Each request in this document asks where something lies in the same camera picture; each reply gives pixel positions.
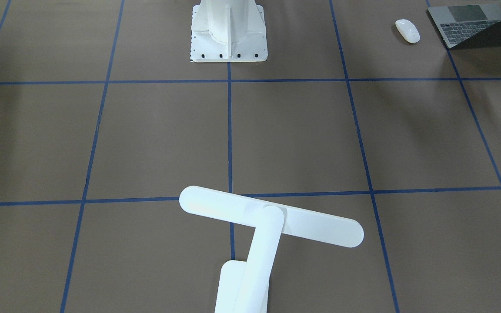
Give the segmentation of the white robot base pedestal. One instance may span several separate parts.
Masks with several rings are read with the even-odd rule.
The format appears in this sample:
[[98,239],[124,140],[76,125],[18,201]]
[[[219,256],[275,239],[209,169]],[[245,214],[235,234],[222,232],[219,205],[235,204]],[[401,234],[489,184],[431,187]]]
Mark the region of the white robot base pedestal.
[[191,16],[191,62],[264,62],[264,8],[254,0],[202,0]]

